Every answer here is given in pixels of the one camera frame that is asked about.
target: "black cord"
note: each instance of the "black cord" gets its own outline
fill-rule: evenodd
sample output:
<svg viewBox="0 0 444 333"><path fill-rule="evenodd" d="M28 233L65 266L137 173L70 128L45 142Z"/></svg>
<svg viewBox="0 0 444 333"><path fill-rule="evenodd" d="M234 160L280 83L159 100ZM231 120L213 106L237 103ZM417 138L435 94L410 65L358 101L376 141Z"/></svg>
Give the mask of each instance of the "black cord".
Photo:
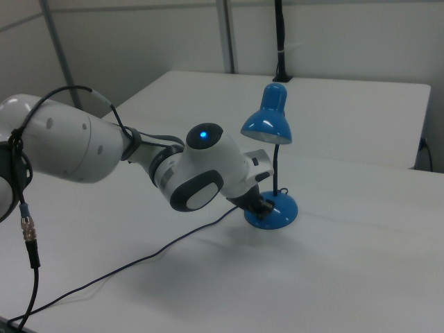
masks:
<svg viewBox="0 0 444 333"><path fill-rule="evenodd" d="M92 92L92 89L89 87L86 87L84 85L68 85L68 86L64 86L64 87L60 87L57 88L55 90L53 90L52 92L49 92L48 94L46 94L45 96L43 96L35 105L34 107L31 109L31 111L28 113L28 115L26 116L25 120L23 121L22 124L22 128L25 129L29 123L29 121L31 120L31 118L33 117L33 115L37 112L38 108L41 106L41 104L43 104L47 99L49 99L51 96L62 92L64 90L71 90L71 89L79 89L79 90L86 90L88 92Z"/></svg>
<svg viewBox="0 0 444 333"><path fill-rule="evenodd" d="M179 139L178 137L174 137L172 135L152 135L152 134L146 134L143 132L139 132L139 133L142 135L145 135L146 137L152 137L153 139L172 141L172 142L181 144L182 146L185 146L185 143L181 139Z"/></svg>
<svg viewBox="0 0 444 333"><path fill-rule="evenodd" d="M119 123L120 128L122 129L124 135L126 137L128 137L129 139L132 139L132 135L125 129L125 126L123 126L119 114L117 113L116 108L113 106L113 104L111 104L111 102L109 102L105 97L103 97L101 94L99 94L98 92L95 92L93 89L86 87L84 85L68 85L68 86L64 86L64 87L60 87L58 89L53 90L52 92L49 92L48 94L46 94L45 96L43 96L31 109L31 111L28 113L28 115L26 116L25 120L23 121L23 124L16 130L13 130L11 137L13 139L21 139L22 138L22 134L23 131L25 130L25 128L27 127L29 121L31 120L31 118L34 116L34 114L37 112L37 110L39 109L39 107L50 97L52 97L53 95L59 93L59 92L63 92L65 90L72 90L72 89L79 89L79 90L86 90L87 92L90 92L92 94L95 94L96 97L98 97L99 99L101 99L102 101L105 101L106 103L108 103L108 105L110 106L112 112L114 113L114 116L116 117L117 123Z"/></svg>
<svg viewBox="0 0 444 333"><path fill-rule="evenodd" d="M154 147L162 147L162 148L170 147L167 144L155 144L154 142L146 142L146 141L142 141L140 144L142 144L144 146L154 146Z"/></svg>
<svg viewBox="0 0 444 333"><path fill-rule="evenodd" d="M275 145L275 152L273 154L273 195L278 195L278 153L279 153L279 145Z"/></svg>
<svg viewBox="0 0 444 333"><path fill-rule="evenodd" d="M427 153L429 155L429 163L430 163L430 172L433 172L433 162L432 162L432 153L430 152L430 148L429 145L427 144L426 141L424 141L424 148L427 149Z"/></svg>
<svg viewBox="0 0 444 333"><path fill-rule="evenodd" d="M16 330L16 332L21 332L23 327L25 326L26 321L28 320L29 316L32 314L32 309L34 306L35 299L37 297L37 290L39 288L39 268L34 268L34 287L33 287L33 294L31 296L31 300L29 301L28 309L26 310L26 313L23 316L20 316L19 319L21 319L21 323L17 329L12 325L13 321L7 321L6 325L9 328L12 328L13 330Z"/></svg>
<svg viewBox="0 0 444 333"><path fill-rule="evenodd" d="M133 140L133 136L126 130L126 127L122 124L122 121L120 120L119 114L117 113L117 110L113 106L113 104L110 104L110 108L112 110L112 113L114 113L114 116L116 117L117 123L119 124L120 128L122 129L122 132L124 133L124 135L128 139Z"/></svg>
<svg viewBox="0 0 444 333"><path fill-rule="evenodd" d="M38 312L40 312L40 311L42 311L42 310L45 310L45 309L47 309L48 307L50 307L51 305L54 305L55 303L57 303L59 300L62 300L63 298L66 298L67 296L72 295L73 293L76 293L76 292L78 292L78 291L81 291L81 290L83 290L83 289L89 287L90 285L92 285L92 284L94 284L94 283L97 283L97 282L99 282L99 281L101 281L101 280L103 280L103 279L106 279L106 278L108 278L108 277L111 276L111 275L114 275L114 274L116 274L116 273L118 273L118 272L121 272L121 271L123 271L124 269L127 269L128 267L134 266L134 265L136 265L136 264L138 264L138 263L140 263L140 262L142 262L142 261L144 261L144 260L148 260L148 259L151 259L151 258L154 258L154 257L158 256L160 253L164 252L167 248L169 248L169 247L172 246L173 244L177 243L178 241L180 241L180 240L182 240L182 239L184 239L184 238L186 238L186 237L192 235L192 234L195 233L195 232L198 232L199 230L202 230L202 229L204 229L204 228L208 228L208 227L210 227L210 226L216 225L217 223L219 223L220 221L222 221L227 215L229 215L231 212L233 212L233 211L236 210L236 209L237 209L237 207L233 207L232 209L228 210L224 215L222 215L221 217L219 217L219 218L218 218L217 220L215 220L214 222L211 222L211 223L208 223L208 224L202 225L201 227L198 227L198 228L196 228L196 229L194 229L194 230L188 232L187 234L184 234L184 235L180 236L179 238L174 239L173 241L171 241L170 243L168 243L167 245L165 245L163 248L161 248L160 250L158 250L156 253L153 253L152 255L149 255L149 256L147 256L147 257L143 257L143 258L140 258L140 259L138 259L138 260L135 260L135 261L133 261L133 262L131 262L131 263L129 263L129 264L126 264L125 266L122 266L121 268L118 268L118 269L116 269L116 270L114 270L114 271L112 271L112 272L110 272L110 273L108 273L108 274L105 274L104 276L99 277L98 279L95 279L94 281L91 281L90 283L85 284L84 286L82 286L82 287L80 287L80 288L77 288L77 289L71 290L70 292L68 292L68 293L66 293L66 294L64 294L64 295L62 295L62 296L60 296L59 298L56 298L56 299L53 300L52 302L50 302L50 303L48 303L48 304L46 304L46 305L44 305L44 306L42 306L42 307L39 307L38 309L32 311L32 312L30 313L30 315L33 315L33 314L36 314L36 313L38 313ZM22 319L24 316L25 316L25 315L23 315L23 316L18 316L18 317L15 317L15 318L12 318L12 319L10 319L6 324L7 324L9 327L13 327L13 326L12 326L12 323L13 323L14 321L18 321L18 320Z"/></svg>
<svg viewBox="0 0 444 333"><path fill-rule="evenodd" d="M19 196L20 203L25 203L25 198L23 195L23 189L20 185L19 176L17 175L17 158L18 156L21 156L20 153L17 152L17 149L21 150L20 147L18 147L15 144L12 144L11 146L11 171L12 171L12 179L14 181L14 187L15 191L17 192L17 195Z"/></svg>

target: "white table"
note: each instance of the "white table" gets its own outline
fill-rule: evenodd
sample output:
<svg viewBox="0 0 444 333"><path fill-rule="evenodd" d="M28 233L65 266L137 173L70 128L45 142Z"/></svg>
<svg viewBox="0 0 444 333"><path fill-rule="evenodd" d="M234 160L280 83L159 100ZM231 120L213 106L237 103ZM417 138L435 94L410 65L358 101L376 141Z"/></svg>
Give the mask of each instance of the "white table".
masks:
<svg viewBox="0 0 444 333"><path fill-rule="evenodd" d="M157 100L150 96L153 84L119 108L124 123L184 137L192 119L181 110L170 109L167 123L151 116L161 114L161 105L151 114L153 105L146 102L145 111L138 104ZM221 120L236 132L244 121ZM234 136L243 147L256 145ZM444 176L281 151L280 186L300 209L294 223L259 230L236 211L161 258L32 316L27 327L48 333L443 331ZM270 188L264 181L262 189ZM232 207L218 196L200 211L175 212L142 168L126 163L94 185L35 175L25 194L42 262L36 307ZM15 212L0 224L0 315L24 311L31 287Z"/></svg>

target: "white robotic arm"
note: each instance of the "white robotic arm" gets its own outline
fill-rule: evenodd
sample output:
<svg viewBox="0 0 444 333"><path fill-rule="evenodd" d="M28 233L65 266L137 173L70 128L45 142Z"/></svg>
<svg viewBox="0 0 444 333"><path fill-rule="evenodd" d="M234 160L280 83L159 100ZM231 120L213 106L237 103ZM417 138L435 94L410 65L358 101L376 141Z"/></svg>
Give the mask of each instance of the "white robotic arm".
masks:
<svg viewBox="0 0 444 333"><path fill-rule="evenodd" d="M0 142L20 127L38 101L35 96L16 95L0 105ZM273 174L265 151L242 154L231 137L213 123L191 129L185 145L169 137L142 139L139 132L130 131L132 140L112 123L48 100L33 115L22 139L33 170L57 178L97 182L119 161L128 160L143 166L175 210L198 210L219 192L259 218L272 210L273 203L262 199L257 186ZM7 143L2 145L0 153L8 149ZM8 175L10 162L2 164L0 221L17 204Z"/></svg>

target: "lamp base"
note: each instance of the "lamp base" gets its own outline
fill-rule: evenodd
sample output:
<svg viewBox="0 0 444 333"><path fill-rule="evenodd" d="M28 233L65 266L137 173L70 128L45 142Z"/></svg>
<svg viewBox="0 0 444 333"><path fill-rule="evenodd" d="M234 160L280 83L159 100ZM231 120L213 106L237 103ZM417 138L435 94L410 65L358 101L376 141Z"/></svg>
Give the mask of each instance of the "lamp base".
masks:
<svg viewBox="0 0 444 333"><path fill-rule="evenodd" d="M277 196L273 195L273 191L261 193L261 196L266 200L271 200L275 203L273 211L259 220L254 214L245 211L244 216L249 224L256 228L273 230L282 228L291 222L298 215L298 206L295 200L288 194L278 192Z"/></svg>

